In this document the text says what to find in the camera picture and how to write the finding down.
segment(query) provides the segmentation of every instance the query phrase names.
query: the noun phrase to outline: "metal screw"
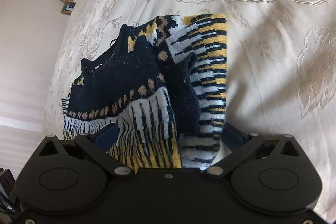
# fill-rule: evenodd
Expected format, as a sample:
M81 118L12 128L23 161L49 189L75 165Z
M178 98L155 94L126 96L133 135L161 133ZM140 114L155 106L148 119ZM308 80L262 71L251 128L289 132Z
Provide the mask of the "metal screw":
M32 219L26 219L25 224L35 224L35 221Z
M224 170L222 167L219 167L219 166L211 166L207 169L207 172L210 175L219 176L221 173L224 172Z
M172 179L173 177L174 177L174 175L172 175L172 174L165 174L166 179Z
M126 175L129 175L131 173L131 169L128 168L127 166L119 166L117 168L115 168L114 172L117 174L117 175L121 175L121 176L126 176Z

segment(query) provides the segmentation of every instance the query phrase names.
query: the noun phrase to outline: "framed photo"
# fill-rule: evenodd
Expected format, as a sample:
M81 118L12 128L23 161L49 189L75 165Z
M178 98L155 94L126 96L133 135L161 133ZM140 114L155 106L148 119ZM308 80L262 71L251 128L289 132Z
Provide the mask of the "framed photo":
M71 12L73 11L73 9L75 7L75 4L76 3L72 2L72 1L66 1L64 3L64 6L62 8L61 13L62 14L68 14L68 15L71 14Z

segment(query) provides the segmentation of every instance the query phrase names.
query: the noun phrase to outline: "white floral bedspread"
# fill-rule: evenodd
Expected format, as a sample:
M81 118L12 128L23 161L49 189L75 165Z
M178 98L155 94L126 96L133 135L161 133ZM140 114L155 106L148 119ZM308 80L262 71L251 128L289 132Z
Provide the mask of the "white floral bedspread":
M316 206L336 218L336 0L79 0L50 84L45 134L62 136L61 98L123 23L226 13L226 120L245 132L294 135L323 180Z

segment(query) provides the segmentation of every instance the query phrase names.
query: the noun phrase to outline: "knit fabric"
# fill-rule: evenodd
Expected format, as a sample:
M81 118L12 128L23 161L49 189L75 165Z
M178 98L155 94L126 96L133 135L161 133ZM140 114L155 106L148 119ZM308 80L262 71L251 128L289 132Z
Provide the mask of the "knit fabric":
M82 60L68 109L66 103L65 139L115 122L121 130L108 153L135 170L178 168L180 157L183 167L206 169L219 150L225 117L225 16L123 25L113 47L93 62Z
M225 16L158 16L132 32L128 38L128 51L136 45L139 35L145 35L159 69L179 64L189 54L195 54L196 61L189 72L189 79L200 107L198 130L178 132L178 143L183 167L208 168L219 151L225 119ZM188 105L184 106L184 110L188 111Z
M71 88L64 138L93 134L113 122L120 128L109 150L116 159L135 171L139 167L181 168L164 76L146 38L138 37L134 51L127 54L119 55L118 45L113 51L110 48L92 62L82 60L82 74Z

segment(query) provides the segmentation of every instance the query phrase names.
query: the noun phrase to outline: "white wall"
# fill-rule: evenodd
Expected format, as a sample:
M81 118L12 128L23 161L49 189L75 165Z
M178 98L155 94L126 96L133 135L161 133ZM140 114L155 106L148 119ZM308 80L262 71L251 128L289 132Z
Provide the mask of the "white wall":
M0 167L20 173L43 139L44 107L69 15L60 0L0 0Z
M15 177L44 137L44 106L69 19L62 6L0 0L0 167Z

